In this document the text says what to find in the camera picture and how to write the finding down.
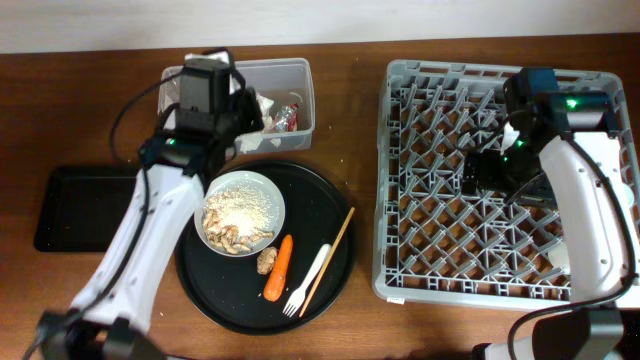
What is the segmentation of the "red foil wrapper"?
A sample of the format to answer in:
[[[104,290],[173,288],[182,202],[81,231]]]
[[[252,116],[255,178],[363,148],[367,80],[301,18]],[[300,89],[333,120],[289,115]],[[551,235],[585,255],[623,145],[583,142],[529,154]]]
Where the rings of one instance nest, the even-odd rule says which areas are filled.
[[[274,118],[276,133],[294,132],[298,125],[298,104],[283,105]]]

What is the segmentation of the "grey plate with food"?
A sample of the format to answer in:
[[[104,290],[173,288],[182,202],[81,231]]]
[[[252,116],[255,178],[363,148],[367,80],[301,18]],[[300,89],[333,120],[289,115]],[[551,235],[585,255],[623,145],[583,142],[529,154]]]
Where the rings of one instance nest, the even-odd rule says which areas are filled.
[[[193,222],[207,247],[238,258],[268,247],[283,229],[285,214],[284,197],[272,180],[239,170],[211,182]]]

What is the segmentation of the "brown ginger piece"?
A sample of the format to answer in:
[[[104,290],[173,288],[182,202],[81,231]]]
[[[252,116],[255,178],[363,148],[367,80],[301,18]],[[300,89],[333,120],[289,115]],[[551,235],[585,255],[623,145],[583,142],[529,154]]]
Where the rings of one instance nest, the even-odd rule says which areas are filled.
[[[278,249],[275,247],[265,248],[257,258],[257,272],[260,275],[269,274],[275,266],[278,257]]]

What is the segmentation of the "orange carrot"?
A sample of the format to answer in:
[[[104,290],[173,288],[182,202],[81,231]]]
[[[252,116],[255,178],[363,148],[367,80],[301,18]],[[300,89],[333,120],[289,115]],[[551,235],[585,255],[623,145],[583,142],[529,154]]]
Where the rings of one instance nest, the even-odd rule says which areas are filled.
[[[282,295],[292,252],[293,237],[291,235],[286,235],[283,238],[278,257],[263,291],[263,296],[267,301],[275,302]]]

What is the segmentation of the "light blue cup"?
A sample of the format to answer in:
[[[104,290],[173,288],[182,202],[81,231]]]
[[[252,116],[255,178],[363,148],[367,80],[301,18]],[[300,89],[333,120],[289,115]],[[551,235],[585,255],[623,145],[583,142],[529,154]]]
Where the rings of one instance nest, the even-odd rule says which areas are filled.
[[[636,181],[633,175],[622,175],[622,183],[624,185],[624,192],[627,199],[628,208],[633,210],[636,206]]]

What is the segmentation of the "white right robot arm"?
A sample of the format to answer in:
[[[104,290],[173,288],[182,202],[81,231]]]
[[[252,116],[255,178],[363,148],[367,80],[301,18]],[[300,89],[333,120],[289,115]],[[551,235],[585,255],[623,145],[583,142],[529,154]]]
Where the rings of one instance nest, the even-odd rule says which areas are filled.
[[[501,147],[467,149],[462,192],[556,207],[571,300],[522,316],[505,343],[477,345],[473,358],[638,358],[639,240],[612,97],[563,90],[550,68],[521,69],[503,92],[507,116],[492,130]]]

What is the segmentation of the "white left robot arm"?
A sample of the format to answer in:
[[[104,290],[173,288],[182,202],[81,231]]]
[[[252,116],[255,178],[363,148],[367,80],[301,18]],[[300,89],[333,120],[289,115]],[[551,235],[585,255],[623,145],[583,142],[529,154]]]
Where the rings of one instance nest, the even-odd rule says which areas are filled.
[[[235,139],[263,128],[229,50],[189,54],[173,77],[180,98],[138,151],[135,189],[107,252],[66,313],[43,313],[26,358],[165,358],[147,333],[169,258]]]

